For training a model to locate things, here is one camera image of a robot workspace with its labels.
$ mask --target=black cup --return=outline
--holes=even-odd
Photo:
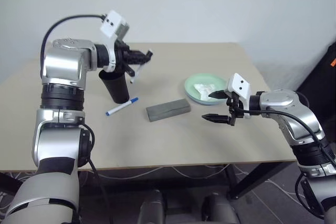
[[[105,84],[115,103],[125,103],[130,95],[125,80],[125,73],[107,73],[104,70],[99,72],[99,78]]]

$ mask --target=white tissue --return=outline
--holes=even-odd
[[[194,84],[194,88],[201,94],[202,101],[210,100],[211,97],[208,97],[208,95],[216,91],[214,84]]]

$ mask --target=white wall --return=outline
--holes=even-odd
[[[0,0],[0,82],[56,20],[112,8],[131,25],[127,42],[239,42],[272,88],[295,89],[336,35],[336,0]],[[99,25],[68,22],[50,39],[97,41]]]

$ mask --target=floor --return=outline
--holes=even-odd
[[[255,166],[238,165],[237,167],[249,172]],[[187,174],[187,171],[188,168],[184,168],[183,172],[185,174]],[[190,170],[188,174],[192,176],[194,172],[194,170]],[[157,171],[156,175],[155,173],[152,175],[161,177],[163,174]],[[293,163],[271,178],[271,180],[284,190],[294,192],[294,184],[298,176],[299,170],[296,163]],[[237,177],[243,178],[244,174],[237,175]],[[204,197],[214,191],[226,194],[227,189],[227,186],[211,186],[183,190],[165,190],[163,193],[167,195],[168,201],[166,223],[200,221],[200,207]],[[140,206],[146,194],[147,192],[141,191],[110,195],[114,223],[136,223]],[[82,197],[80,203],[84,224],[108,223],[104,203],[100,197]],[[232,205],[238,212],[242,224],[323,223],[322,220],[310,215],[303,207],[299,206],[271,183],[261,184],[244,197],[232,201]]]

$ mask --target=black cable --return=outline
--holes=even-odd
[[[93,149],[93,146],[94,146],[94,142],[96,140],[96,137],[95,137],[95,134],[93,132],[93,130],[87,125],[87,124],[82,124],[85,128],[88,129],[88,131],[90,132],[91,134],[91,150]],[[95,165],[93,164],[92,160],[89,159],[89,164],[93,170],[93,174],[95,175],[96,179],[97,179],[97,183],[101,189],[101,192],[103,194],[103,198],[104,198],[104,201],[105,201],[105,204],[106,204],[106,209],[107,209],[107,214],[109,216],[109,222],[110,224],[113,224],[113,219],[112,219],[112,215],[110,213],[111,211],[111,205],[110,205],[110,202],[109,202],[109,198],[107,197],[107,193],[106,193],[106,190],[104,188],[104,185],[102,184],[101,182],[101,179],[99,177],[99,174],[97,172],[97,169],[95,168]]]
[[[47,43],[47,39],[50,35],[50,33],[52,32],[53,29],[55,29],[56,26],[58,26],[59,24],[70,20],[70,19],[74,19],[74,18],[100,18],[102,20],[105,19],[105,15],[96,15],[96,14],[83,14],[83,15],[73,15],[73,16],[68,16],[65,17],[63,19],[60,19],[59,21],[57,21],[56,23],[54,23],[47,31],[47,33],[45,34],[43,40],[42,40],[42,45],[41,45],[41,52],[40,52],[40,76],[42,77],[42,70],[43,70],[43,63],[44,63],[44,51],[46,48],[46,43]]]
[[[319,216],[317,214],[315,214],[309,207],[306,206],[306,204],[303,202],[303,200],[301,199],[300,195],[299,195],[299,183],[301,181],[303,177],[303,174],[301,173],[300,176],[298,177],[298,179],[296,180],[296,183],[295,183],[295,194],[296,194],[296,197],[298,198],[298,200],[300,201],[300,203],[302,204],[302,206],[308,211],[310,212],[312,215],[314,215],[315,217],[321,219],[321,220],[324,220],[324,218],[322,216]]]
[[[305,102],[306,102],[305,106],[307,106],[307,107],[310,108],[310,103],[309,103],[308,98],[304,94],[302,94],[301,92],[295,91],[295,93],[298,94],[299,97],[302,97],[305,100]]]
[[[323,152],[323,154],[329,159],[330,163],[332,164],[332,166],[336,169],[336,162],[335,160],[329,155],[329,153],[327,153],[325,151],[325,149],[323,148],[320,140],[317,138],[315,132],[304,123],[304,121],[302,121],[301,119],[299,119],[298,117],[286,113],[286,112],[282,112],[282,111],[277,111],[277,110],[243,110],[241,108],[235,107],[235,110],[240,111],[242,113],[258,113],[258,114],[279,114],[279,115],[284,115],[287,116],[289,118],[292,118],[293,120],[297,121],[299,124],[302,125],[302,127],[304,127],[309,134],[312,136],[313,140],[320,146],[320,150],[321,152]]]

